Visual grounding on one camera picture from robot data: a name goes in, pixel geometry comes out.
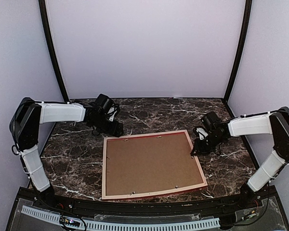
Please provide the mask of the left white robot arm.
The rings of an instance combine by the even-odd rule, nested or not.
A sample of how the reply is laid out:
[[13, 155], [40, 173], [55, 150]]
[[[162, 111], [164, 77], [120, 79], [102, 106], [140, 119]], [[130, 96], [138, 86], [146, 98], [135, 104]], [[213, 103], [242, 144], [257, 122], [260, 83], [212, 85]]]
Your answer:
[[103, 94], [90, 103], [44, 102], [29, 97], [22, 99], [9, 125], [14, 141], [12, 151], [21, 157], [25, 173], [31, 178], [34, 187], [43, 192], [39, 201], [48, 210], [54, 210], [58, 206], [58, 198], [46, 191], [51, 187], [51, 183], [39, 154], [40, 125], [80, 122], [92, 128], [95, 136], [104, 133], [120, 137], [123, 135], [123, 124], [114, 119], [119, 112], [119, 104]]

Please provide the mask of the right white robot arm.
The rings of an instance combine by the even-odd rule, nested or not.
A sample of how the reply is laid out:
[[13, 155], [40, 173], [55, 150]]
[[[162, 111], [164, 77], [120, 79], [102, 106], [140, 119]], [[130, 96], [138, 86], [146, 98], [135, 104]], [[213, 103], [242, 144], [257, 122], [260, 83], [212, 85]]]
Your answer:
[[202, 125], [194, 128], [198, 137], [190, 153], [191, 156], [206, 155], [232, 137], [268, 134], [272, 136], [272, 151], [258, 170], [242, 187], [245, 190], [236, 199], [236, 205], [246, 209], [255, 200], [254, 193], [272, 180], [289, 164], [289, 108], [258, 114], [241, 115], [226, 121], [215, 112], [205, 114]]

